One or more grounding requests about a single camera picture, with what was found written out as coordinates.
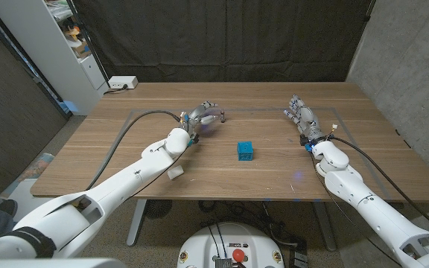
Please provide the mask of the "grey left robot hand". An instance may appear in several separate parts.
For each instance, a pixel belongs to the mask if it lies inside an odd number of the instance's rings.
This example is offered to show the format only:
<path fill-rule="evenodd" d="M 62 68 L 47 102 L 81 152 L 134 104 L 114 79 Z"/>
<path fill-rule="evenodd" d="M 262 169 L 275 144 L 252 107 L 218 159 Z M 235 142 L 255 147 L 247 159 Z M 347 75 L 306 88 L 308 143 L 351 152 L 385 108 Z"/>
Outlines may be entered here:
<path fill-rule="evenodd" d="M 179 122 L 181 128 L 189 135 L 188 146 L 198 142 L 198 134 L 195 132 L 195 127 L 198 124 L 208 125 L 220 119 L 219 115 L 206 115 L 206 111 L 214 107 L 217 107 L 217 104 L 207 100 L 194 108 L 191 112 L 183 112 L 181 114 Z"/>

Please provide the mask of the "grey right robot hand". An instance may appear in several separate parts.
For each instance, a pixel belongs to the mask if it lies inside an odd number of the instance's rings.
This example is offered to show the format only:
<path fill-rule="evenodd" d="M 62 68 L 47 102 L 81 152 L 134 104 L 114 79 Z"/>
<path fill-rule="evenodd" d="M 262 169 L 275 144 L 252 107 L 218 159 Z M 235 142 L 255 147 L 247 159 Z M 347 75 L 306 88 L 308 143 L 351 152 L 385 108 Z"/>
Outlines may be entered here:
<path fill-rule="evenodd" d="M 290 99 L 289 110 L 285 110 L 284 114 L 296 125 L 302 146 L 312 147 L 325 141 L 326 135 L 320 128 L 318 117 L 298 95 L 293 95 Z"/>

